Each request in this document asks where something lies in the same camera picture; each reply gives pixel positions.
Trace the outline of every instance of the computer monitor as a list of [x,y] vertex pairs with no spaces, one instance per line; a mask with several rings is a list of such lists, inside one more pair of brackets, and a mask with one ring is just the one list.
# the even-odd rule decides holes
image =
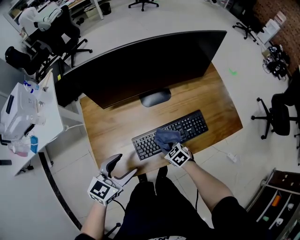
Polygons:
[[102,108],[138,95],[147,102],[148,93],[151,106],[171,97],[161,88],[203,76],[225,35],[190,31],[150,37],[100,54],[64,77]]

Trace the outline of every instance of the printer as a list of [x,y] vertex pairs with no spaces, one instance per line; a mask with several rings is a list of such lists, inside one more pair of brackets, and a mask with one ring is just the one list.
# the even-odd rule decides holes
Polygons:
[[1,110],[0,134],[2,140],[19,140],[31,126],[38,113],[36,97],[17,83]]

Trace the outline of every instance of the wooden desk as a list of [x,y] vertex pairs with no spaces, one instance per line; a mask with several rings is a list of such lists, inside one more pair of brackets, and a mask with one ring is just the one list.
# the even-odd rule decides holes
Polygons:
[[234,104],[215,67],[211,64],[205,75],[170,86],[169,101],[147,108],[139,98],[102,109],[88,97],[81,99],[83,117],[91,147],[100,167],[106,158],[122,153],[114,175],[139,168],[138,175],[168,165],[160,153],[140,161],[131,139],[172,120],[200,109],[209,130],[184,145],[195,154],[242,129]]

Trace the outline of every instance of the forearm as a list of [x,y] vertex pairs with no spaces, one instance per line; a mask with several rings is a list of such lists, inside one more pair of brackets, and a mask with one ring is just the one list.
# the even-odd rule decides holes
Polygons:
[[223,198],[233,196],[224,183],[203,170],[197,163],[187,161],[182,168],[187,171],[196,184],[200,196],[211,212]]
[[95,202],[82,226],[81,233],[89,235],[96,240],[103,239],[105,215],[106,207]]

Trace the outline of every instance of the keyboard key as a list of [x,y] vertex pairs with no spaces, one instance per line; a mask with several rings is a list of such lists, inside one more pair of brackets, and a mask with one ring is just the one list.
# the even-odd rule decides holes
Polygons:
[[161,152],[161,149],[157,149],[157,150],[153,151],[153,154],[158,154],[160,152]]

